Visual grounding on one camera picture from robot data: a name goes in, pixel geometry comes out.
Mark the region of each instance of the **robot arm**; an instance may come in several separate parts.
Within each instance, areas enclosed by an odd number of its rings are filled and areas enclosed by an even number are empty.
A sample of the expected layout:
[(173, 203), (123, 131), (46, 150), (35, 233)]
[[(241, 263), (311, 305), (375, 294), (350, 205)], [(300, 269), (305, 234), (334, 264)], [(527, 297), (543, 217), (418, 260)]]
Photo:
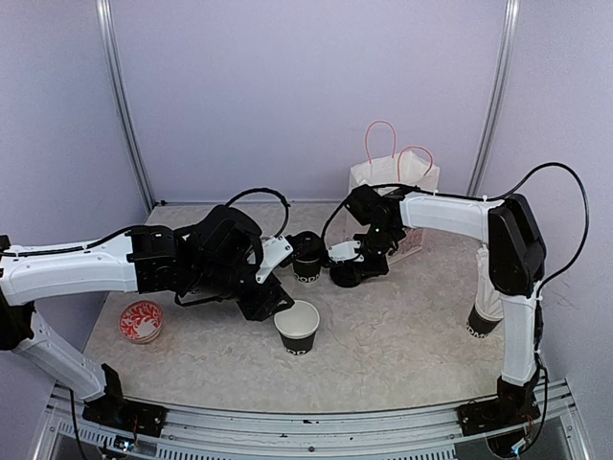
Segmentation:
[[(11, 245), (0, 237), (0, 350), (28, 359), (85, 401), (83, 417), (159, 436), (165, 409), (124, 398), (117, 373), (60, 337), (34, 301), (93, 291), (170, 290), (181, 306), (235, 299), (246, 319), (262, 321), (293, 305), (272, 269), (292, 254), (283, 237), (262, 241), (241, 211), (217, 206), (198, 224), (171, 230), (135, 226), (100, 241)], [(205, 298), (184, 303), (189, 293)]]
[(364, 185), (353, 190), (345, 207), (360, 224), (370, 227), (353, 241), (329, 249), (330, 277), (341, 287), (387, 274), (386, 255), (397, 250), (406, 227), (465, 235), (488, 247), (489, 280), (499, 293), (504, 313), (504, 362), (496, 405), (465, 407), (463, 428), (465, 434), (474, 434), (492, 429), (491, 420), (511, 424), (532, 410), (538, 380), (534, 351), (539, 331), (535, 329), (540, 328), (536, 292), (544, 275), (546, 250), (526, 198), (510, 195), (504, 200), (475, 200), (428, 195), (411, 187), (381, 196)]

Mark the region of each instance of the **metal frame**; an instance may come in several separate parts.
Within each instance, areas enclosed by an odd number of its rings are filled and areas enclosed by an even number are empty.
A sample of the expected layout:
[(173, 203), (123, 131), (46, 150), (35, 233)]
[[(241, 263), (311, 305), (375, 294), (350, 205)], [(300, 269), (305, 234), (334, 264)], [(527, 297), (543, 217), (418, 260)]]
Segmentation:
[(494, 87), (491, 91), (489, 99), (488, 116), (486, 124), (481, 134), (479, 142), (479, 152), (477, 160), (470, 177), (466, 194), (475, 196), (479, 191), (483, 176), (488, 164), (491, 143), (496, 131), (498, 123), (498, 115), (504, 98), (504, 89), (507, 83), (509, 67), (511, 65), (511, 52), (513, 42), (515, 41), (515, 31), (517, 29), (517, 17), (519, 15), (519, 0), (507, 0), (507, 10), (505, 14), (505, 23), (503, 26), (502, 37), (500, 42), (500, 50), (498, 52), (498, 63), (496, 65), (496, 75), (494, 77)]
[(145, 163), (141, 156), (141, 151), (136, 141), (136, 133), (132, 123), (129, 107), (127, 104), (127, 96), (125, 95), (124, 81), (122, 79), (122, 69), (119, 61), (119, 53), (117, 50), (117, 42), (115, 40), (115, 30), (113, 29), (113, 16), (111, 13), (110, 0), (97, 0), (98, 20), (102, 32), (102, 41), (106, 51), (106, 60), (108, 69), (111, 75), (111, 83), (113, 86), (113, 94), (115, 102), (122, 121), (124, 129), (125, 142), (127, 144), (127, 152), (132, 165), (132, 170), (136, 176), (136, 182), (143, 199), (143, 203), (147, 208), (148, 213), (155, 207), (155, 199), (151, 184), (148, 179)]
[[(536, 387), (541, 406), (544, 382)], [(465, 402), (404, 410), (349, 414), (270, 414), (201, 409), (165, 404), (169, 409), (160, 438), (139, 436), (133, 457), (170, 460), (346, 460), (454, 459), (463, 437), (456, 408)], [(81, 413), (82, 405), (77, 404)], [(74, 437), (70, 398), (56, 386), (45, 412), (44, 427), (33, 460), (48, 460), (58, 435)], [(565, 380), (549, 384), (547, 418), (559, 417), (567, 430), (573, 460), (589, 460), (582, 423)], [(101, 448), (115, 436), (130, 433), (94, 425), (78, 417), (83, 443)], [(513, 428), (492, 431), (494, 436)]]

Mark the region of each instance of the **table surface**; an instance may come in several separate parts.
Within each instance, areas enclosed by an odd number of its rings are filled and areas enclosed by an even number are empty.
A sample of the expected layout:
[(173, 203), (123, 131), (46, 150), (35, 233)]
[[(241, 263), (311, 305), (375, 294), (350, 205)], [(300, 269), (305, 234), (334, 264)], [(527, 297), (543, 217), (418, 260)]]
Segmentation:
[[(293, 204), (286, 235), (319, 233), (331, 204)], [(156, 207), (150, 224), (171, 228), (201, 220), (212, 206)], [(283, 220), (275, 204), (244, 204), (264, 231)], [(329, 230), (343, 236), (345, 216)], [(172, 294), (111, 293), (86, 353), (106, 362), (127, 396), (198, 407), (257, 412), (354, 412), (450, 403), (495, 393), (503, 356), (501, 328), (484, 339), (465, 322), (477, 286), (478, 242), (430, 231), (422, 251), (359, 287), (313, 284), (276, 270), (285, 290), (320, 312), (313, 350), (287, 353), (272, 318), (245, 321), (234, 302), (183, 309)], [(146, 345), (123, 340), (124, 308), (149, 299), (164, 310), (160, 335)]]

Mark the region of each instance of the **pink bag handle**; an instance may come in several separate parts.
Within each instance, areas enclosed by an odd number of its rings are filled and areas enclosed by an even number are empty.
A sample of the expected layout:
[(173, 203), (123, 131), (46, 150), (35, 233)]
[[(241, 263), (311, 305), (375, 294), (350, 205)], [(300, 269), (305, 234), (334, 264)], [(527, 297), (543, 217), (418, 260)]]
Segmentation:
[(392, 158), (394, 158), (394, 152), (396, 151), (397, 137), (396, 137), (396, 130), (394, 129), (394, 126), (390, 122), (386, 122), (385, 120), (377, 120), (375, 122), (370, 123), (369, 126), (366, 128), (366, 135), (364, 136), (364, 147), (366, 147), (366, 156), (368, 156), (368, 162), (371, 165), (373, 164), (373, 158), (371, 157), (371, 153), (368, 151), (368, 135), (370, 134), (373, 126), (379, 123), (382, 123), (383, 125), (387, 125), (388, 127), (390, 127), (390, 129), (392, 130), (392, 134), (394, 135), (394, 146), (392, 147)]
[(398, 156), (398, 182), (400, 182), (402, 179), (400, 179), (400, 160), (402, 159), (402, 154), (404, 152), (406, 152), (407, 150), (410, 149), (415, 149), (415, 150), (421, 150), (421, 151), (425, 151), (428, 156), (430, 157), (430, 166), (428, 167), (428, 169), (426, 170), (426, 172), (423, 174), (423, 176), (421, 178), (424, 178), (428, 175), (428, 173), (430, 173), (430, 170), (432, 169), (432, 167), (434, 166), (434, 156), (432, 156), (432, 153), (430, 153), (430, 150), (428, 150), (425, 147), (421, 147), (421, 146), (409, 146), (406, 147), (402, 150), (402, 152), (400, 153), (400, 155)]

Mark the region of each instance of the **metal pole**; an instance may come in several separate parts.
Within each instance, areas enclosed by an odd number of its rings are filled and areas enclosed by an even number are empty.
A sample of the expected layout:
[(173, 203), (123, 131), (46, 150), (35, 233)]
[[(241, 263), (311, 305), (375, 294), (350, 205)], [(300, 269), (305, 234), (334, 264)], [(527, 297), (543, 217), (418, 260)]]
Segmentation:
[(500, 51), (498, 52), (498, 64), (494, 78), (494, 87), (489, 99), (488, 116), (481, 135), (479, 153), (477, 161), (470, 177), (466, 194), (475, 196), (479, 191), (479, 186), (483, 180), (483, 175), (488, 164), (491, 143), (496, 131), (498, 114), (504, 98), (504, 89), (507, 82), (507, 75), (511, 65), (511, 51), (515, 40), (515, 30), (517, 28), (517, 16), (519, 14), (519, 0), (507, 0), (507, 10), (505, 14), (505, 24), (503, 26)]
[(143, 162), (143, 157), (141, 156), (141, 151), (138, 147), (138, 142), (136, 141), (136, 133), (134, 132), (132, 117), (130, 116), (129, 107), (127, 105), (124, 81), (122, 79), (122, 69), (117, 52), (115, 31), (113, 29), (113, 17), (111, 14), (110, 0), (97, 0), (97, 6), (98, 20), (100, 21), (100, 28), (102, 32), (102, 42), (104, 43), (104, 48), (106, 50), (106, 60), (111, 75), (115, 103), (117, 104), (117, 110), (124, 129), (124, 137), (127, 144), (130, 164), (132, 165), (132, 170), (136, 176), (136, 182), (138, 184), (141, 198), (143, 199), (148, 212), (151, 212), (151, 210), (155, 207), (155, 200), (153, 198), (153, 191), (147, 176), (147, 171), (145, 170), (145, 163)]

